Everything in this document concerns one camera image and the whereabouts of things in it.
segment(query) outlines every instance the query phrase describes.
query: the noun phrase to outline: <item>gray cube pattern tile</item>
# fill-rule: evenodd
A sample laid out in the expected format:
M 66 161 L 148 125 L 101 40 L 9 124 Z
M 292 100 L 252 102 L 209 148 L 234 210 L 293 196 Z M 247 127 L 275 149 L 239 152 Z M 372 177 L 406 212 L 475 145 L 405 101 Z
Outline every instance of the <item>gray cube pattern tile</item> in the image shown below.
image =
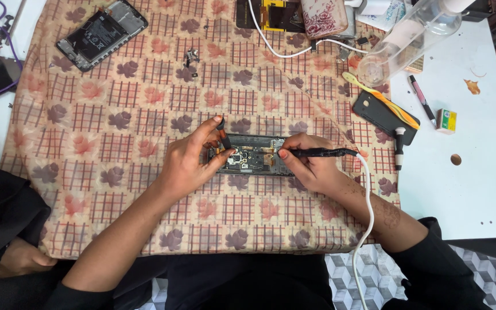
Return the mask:
M 487 294 L 484 303 L 496 310 L 496 258 L 457 247 L 451 248 L 474 272 L 474 281 Z M 337 310 L 362 310 L 361 297 L 353 277 L 351 253 L 327 254 L 325 262 L 330 276 L 332 302 Z M 355 262 L 363 298 L 369 310 L 378 310 L 392 298 L 406 299 L 399 266 L 379 244 L 364 245 Z M 153 280 L 152 300 L 139 310 L 163 310 L 168 281 Z

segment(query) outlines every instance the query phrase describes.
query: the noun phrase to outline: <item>tablecloth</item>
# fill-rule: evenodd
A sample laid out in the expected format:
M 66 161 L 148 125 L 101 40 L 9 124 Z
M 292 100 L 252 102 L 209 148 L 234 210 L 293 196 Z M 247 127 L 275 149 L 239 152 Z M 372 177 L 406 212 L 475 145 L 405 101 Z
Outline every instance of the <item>tablecloth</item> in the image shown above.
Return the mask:
M 339 47 L 280 59 L 255 30 L 236 27 L 234 1 L 134 0 L 147 29 L 87 73 L 55 48 L 105 0 L 48 0 L 14 101 L 1 168 L 28 178 L 52 214 L 40 248 L 75 259 L 158 177 L 167 145 L 223 114 L 233 133 L 307 132 L 367 159 L 372 191 L 400 206 L 394 143 L 352 113 L 361 91 L 341 73 Z M 370 49 L 383 32 L 357 24 Z M 280 53 L 309 46 L 304 34 L 264 32 Z M 197 49 L 200 62 L 184 67 Z M 389 85 L 378 88 L 389 95 Z M 337 166 L 361 184 L 351 156 Z M 166 213 L 140 255 L 349 251 L 363 227 L 298 179 L 216 175 Z

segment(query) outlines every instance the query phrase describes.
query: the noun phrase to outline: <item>toothbrush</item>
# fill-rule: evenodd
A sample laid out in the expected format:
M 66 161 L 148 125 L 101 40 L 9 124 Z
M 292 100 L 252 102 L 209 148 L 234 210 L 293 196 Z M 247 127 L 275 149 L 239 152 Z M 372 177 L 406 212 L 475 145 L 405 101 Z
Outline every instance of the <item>toothbrush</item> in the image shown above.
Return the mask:
M 386 97 L 384 97 L 384 95 L 382 95 L 382 93 L 380 93 L 378 90 L 368 88 L 367 86 L 361 84 L 361 82 L 357 81 L 357 78 L 353 74 L 347 71 L 342 72 L 342 77 L 346 79 L 346 81 L 355 84 L 373 94 L 376 98 L 378 98 L 378 100 L 382 101 L 392 112 L 394 112 L 397 117 L 399 117 L 403 122 L 407 123 L 410 127 L 413 127 L 416 130 L 420 129 L 420 125 L 407 112 L 403 111 L 403 109 L 398 107 L 397 104 L 387 100 Z

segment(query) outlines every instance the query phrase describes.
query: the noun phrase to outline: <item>pen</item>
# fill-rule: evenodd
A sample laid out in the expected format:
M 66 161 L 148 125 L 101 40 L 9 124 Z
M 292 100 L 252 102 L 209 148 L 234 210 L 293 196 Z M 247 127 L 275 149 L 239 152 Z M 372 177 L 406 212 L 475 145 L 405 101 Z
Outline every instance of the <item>pen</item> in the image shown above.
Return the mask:
M 431 123 L 434 124 L 435 127 L 435 115 L 431 111 L 430 106 L 426 101 L 426 98 L 424 98 L 424 94 L 422 94 L 422 90 L 420 89 L 420 87 L 418 87 L 418 83 L 417 80 L 414 79 L 414 75 L 409 76 L 409 84 L 414 90 L 414 92 L 417 94 L 418 100 L 420 100 L 420 102 L 424 106 L 424 111 L 426 111 L 426 114 L 428 114 L 428 118 L 430 119 Z

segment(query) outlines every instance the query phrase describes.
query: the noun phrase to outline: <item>clear plastic bottle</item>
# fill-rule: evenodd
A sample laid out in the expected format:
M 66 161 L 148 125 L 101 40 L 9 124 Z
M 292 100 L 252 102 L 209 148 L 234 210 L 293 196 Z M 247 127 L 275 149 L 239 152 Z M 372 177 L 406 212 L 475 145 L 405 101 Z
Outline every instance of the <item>clear plastic bottle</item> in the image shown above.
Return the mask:
M 473 1 L 418 1 L 363 57 L 358 67 L 359 80 L 370 87 L 386 83 L 431 46 L 457 32 L 462 23 L 460 12 Z

